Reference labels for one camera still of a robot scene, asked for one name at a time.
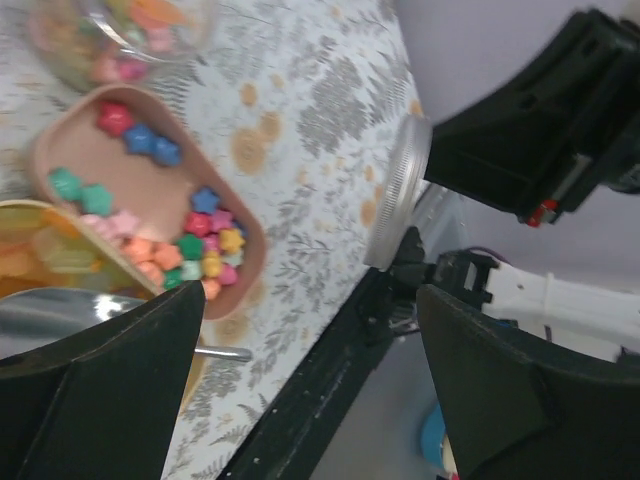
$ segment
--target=pink star bead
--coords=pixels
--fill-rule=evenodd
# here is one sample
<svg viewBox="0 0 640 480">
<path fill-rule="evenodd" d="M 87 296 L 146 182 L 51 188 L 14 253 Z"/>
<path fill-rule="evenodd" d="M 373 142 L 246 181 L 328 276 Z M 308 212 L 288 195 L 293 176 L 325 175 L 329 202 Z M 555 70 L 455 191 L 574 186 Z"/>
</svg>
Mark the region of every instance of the pink star bead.
<svg viewBox="0 0 640 480">
<path fill-rule="evenodd" d="M 216 278 L 220 285 L 233 285 L 238 281 L 238 272 L 231 265 L 226 263 L 222 267 L 222 273 Z"/>
<path fill-rule="evenodd" d="M 173 36 L 167 27 L 147 30 L 147 41 L 153 52 L 170 52 L 173 49 Z"/>
<path fill-rule="evenodd" d="M 204 241 L 204 251 L 205 252 L 220 253 L 220 245 L 218 245 L 218 236 L 217 235 L 207 235 L 202 240 Z"/>
<path fill-rule="evenodd" d="M 209 217 L 205 213 L 191 212 L 184 222 L 184 230 L 202 238 L 209 233 Z"/>
<path fill-rule="evenodd" d="M 147 64 L 141 60 L 123 60 L 118 64 L 118 72 L 125 82 L 140 80 L 147 74 Z"/>
<path fill-rule="evenodd" d="M 133 127 L 133 117 L 127 107 L 119 103 L 104 102 L 98 117 L 98 127 L 112 137 L 119 137 Z"/>
<path fill-rule="evenodd" d="M 102 238 L 108 242 L 117 243 L 116 232 L 104 218 L 93 214 L 82 215 L 81 218 L 85 225 L 90 226 Z"/>
<path fill-rule="evenodd" d="M 115 215 L 111 215 L 107 222 L 118 237 L 133 237 L 136 233 L 140 219 L 129 210 L 120 210 Z"/>
<path fill-rule="evenodd" d="M 211 231 L 213 233 L 233 228 L 233 214 L 226 210 L 216 210 L 213 215 L 209 217 L 209 221 L 211 222 Z"/>
</svg>

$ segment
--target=yellow container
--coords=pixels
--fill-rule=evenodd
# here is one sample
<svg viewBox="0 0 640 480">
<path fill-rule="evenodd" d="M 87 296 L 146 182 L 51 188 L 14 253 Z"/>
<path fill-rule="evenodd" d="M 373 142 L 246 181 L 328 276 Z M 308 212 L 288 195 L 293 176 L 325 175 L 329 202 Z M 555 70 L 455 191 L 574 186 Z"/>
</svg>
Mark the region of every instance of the yellow container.
<svg viewBox="0 0 640 480">
<path fill-rule="evenodd" d="M 154 285 L 76 217 L 45 202 L 0 202 L 0 298 L 41 287 L 87 288 L 153 298 Z M 195 391 L 204 369 L 196 355 L 183 397 Z"/>
</svg>

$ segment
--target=white plastic part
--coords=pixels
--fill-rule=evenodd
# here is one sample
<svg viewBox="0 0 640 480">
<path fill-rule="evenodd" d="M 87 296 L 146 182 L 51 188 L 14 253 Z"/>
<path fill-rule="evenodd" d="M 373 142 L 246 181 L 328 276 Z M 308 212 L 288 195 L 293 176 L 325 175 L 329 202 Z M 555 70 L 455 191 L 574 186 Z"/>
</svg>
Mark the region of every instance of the white plastic part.
<svg viewBox="0 0 640 480">
<path fill-rule="evenodd" d="M 640 352 L 640 295 L 535 275 L 500 263 L 482 312 L 496 319 L 548 325 L 608 340 Z"/>
<path fill-rule="evenodd" d="M 453 450 L 451 449 L 451 442 L 447 435 L 444 436 L 442 442 L 442 465 L 446 472 L 451 474 L 458 473 L 458 467 L 456 466 L 456 460 L 453 458 Z"/>
</svg>

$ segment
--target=pink oval tray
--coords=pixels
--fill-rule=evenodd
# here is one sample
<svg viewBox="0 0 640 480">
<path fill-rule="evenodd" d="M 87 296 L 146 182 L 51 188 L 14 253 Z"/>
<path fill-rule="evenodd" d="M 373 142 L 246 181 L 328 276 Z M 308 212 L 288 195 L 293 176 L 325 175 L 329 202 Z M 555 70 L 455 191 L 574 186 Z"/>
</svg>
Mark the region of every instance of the pink oval tray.
<svg viewBox="0 0 640 480">
<path fill-rule="evenodd" d="M 136 120 L 178 143 L 182 148 L 182 163 L 164 168 L 146 156 L 128 154 L 121 138 L 112 138 L 96 127 L 98 106 L 103 101 L 127 105 Z M 223 287 L 218 297 L 208 302 L 206 320 L 230 315 L 260 276 L 267 251 L 260 223 L 218 175 L 181 122 L 152 93 L 123 84 L 94 90 L 36 140 L 28 170 L 38 195 L 80 213 L 74 204 L 62 200 L 49 186 L 48 174 L 58 167 L 68 168 L 85 184 L 104 185 L 113 193 L 114 210 L 126 208 L 137 215 L 141 219 L 138 235 L 155 241 L 173 242 L 183 234 L 185 216 L 191 211 L 190 195 L 194 191 L 208 186 L 216 192 L 220 206 L 231 211 L 247 231 L 247 243 L 238 282 Z"/>
</svg>

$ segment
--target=floral tablecloth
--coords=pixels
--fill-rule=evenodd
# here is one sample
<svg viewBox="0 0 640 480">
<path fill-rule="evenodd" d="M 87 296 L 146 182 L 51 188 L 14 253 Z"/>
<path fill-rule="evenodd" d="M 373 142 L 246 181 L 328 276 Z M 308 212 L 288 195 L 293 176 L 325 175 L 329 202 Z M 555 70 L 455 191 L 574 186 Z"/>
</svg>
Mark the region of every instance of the floral tablecloth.
<svg viewBox="0 0 640 480">
<path fill-rule="evenodd" d="M 0 199 L 26 197 L 21 151 L 78 98 L 36 59 L 25 2 L 0 13 Z M 209 344 L 164 479 L 216 478 L 362 276 L 400 119 L 420 104 L 393 0 L 225 0 L 212 46 L 152 88 L 262 221 L 268 264 Z"/>
</svg>

